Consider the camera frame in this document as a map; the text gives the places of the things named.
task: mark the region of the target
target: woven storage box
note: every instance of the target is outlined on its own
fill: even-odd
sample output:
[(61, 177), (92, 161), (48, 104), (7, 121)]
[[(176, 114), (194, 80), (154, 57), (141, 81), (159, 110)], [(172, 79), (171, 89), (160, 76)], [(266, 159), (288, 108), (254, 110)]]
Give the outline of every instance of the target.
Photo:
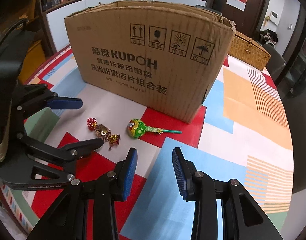
[(256, 41), (243, 33), (236, 32), (229, 55), (244, 61), (258, 70), (263, 70), (271, 55)]

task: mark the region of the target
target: lollipop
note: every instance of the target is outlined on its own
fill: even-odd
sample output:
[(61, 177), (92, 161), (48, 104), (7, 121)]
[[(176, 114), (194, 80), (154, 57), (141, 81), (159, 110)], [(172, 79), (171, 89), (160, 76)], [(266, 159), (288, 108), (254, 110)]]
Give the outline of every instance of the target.
[(163, 128), (155, 128), (155, 127), (147, 126), (139, 119), (132, 119), (127, 126), (127, 130), (128, 130), (129, 135), (131, 135), (134, 138), (141, 137), (143, 134), (145, 134), (145, 132), (156, 132), (159, 134), (163, 132), (182, 133), (181, 131), (166, 130)]
[(111, 133), (111, 130), (102, 124), (97, 124), (95, 118), (87, 119), (87, 127), (90, 131), (95, 131), (97, 137), (102, 138), (104, 142), (110, 142), (109, 151), (112, 149), (114, 144), (120, 144), (120, 135)]

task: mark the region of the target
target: red candy wrapper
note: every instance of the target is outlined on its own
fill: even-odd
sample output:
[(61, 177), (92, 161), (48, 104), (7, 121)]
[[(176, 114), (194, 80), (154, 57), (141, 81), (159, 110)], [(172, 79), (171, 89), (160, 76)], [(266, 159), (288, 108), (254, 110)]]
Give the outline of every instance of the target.
[(109, 151), (112, 149), (114, 144), (120, 144), (120, 135), (111, 133), (111, 130), (102, 124), (97, 124), (95, 118), (89, 117), (87, 119), (87, 127), (90, 131), (95, 131), (95, 134), (102, 138), (104, 142), (109, 141), (110, 148)]

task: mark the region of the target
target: lollipop stick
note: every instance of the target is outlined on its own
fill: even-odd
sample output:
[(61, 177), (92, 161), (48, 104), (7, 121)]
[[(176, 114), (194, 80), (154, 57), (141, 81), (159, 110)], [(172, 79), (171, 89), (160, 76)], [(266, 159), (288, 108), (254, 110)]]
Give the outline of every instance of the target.
[(176, 130), (166, 130), (164, 129), (163, 132), (170, 132), (170, 133), (182, 133), (181, 131), (176, 131)]

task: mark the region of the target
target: colorful tablecloth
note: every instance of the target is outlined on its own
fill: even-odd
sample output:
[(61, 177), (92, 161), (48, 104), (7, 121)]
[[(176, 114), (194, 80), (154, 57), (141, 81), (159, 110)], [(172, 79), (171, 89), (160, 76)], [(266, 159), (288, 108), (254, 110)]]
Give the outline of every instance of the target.
[[(120, 145), (104, 144), (89, 158), (78, 161), (76, 177), (97, 179), (124, 160), (130, 147), (138, 151), (131, 195), (116, 203), (120, 239), (190, 239), (194, 203), (179, 194), (172, 166), (172, 150), (181, 147), (187, 160), (213, 179), (238, 179), (259, 203), (277, 229), (284, 223), (292, 194), (293, 151), (284, 108), (268, 72), (228, 56), (216, 81), (191, 124), (147, 108), (106, 90), (86, 84), (70, 47), (34, 75), (30, 84), (46, 83), (60, 96), (81, 98), (79, 110), (43, 109), (30, 117), (28, 134), (53, 147), (95, 138), (87, 129), (95, 117), (120, 133)], [(138, 118), (154, 127), (182, 134), (150, 134), (130, 138), (126, 126)], [(60, 190), (15, 191), (3, 187), (14, 214), (29, 232)], [(88, 212), (88, 240), (92, 239), (92, 203)], [(222, 239), (218, 203), (219, 239)]]

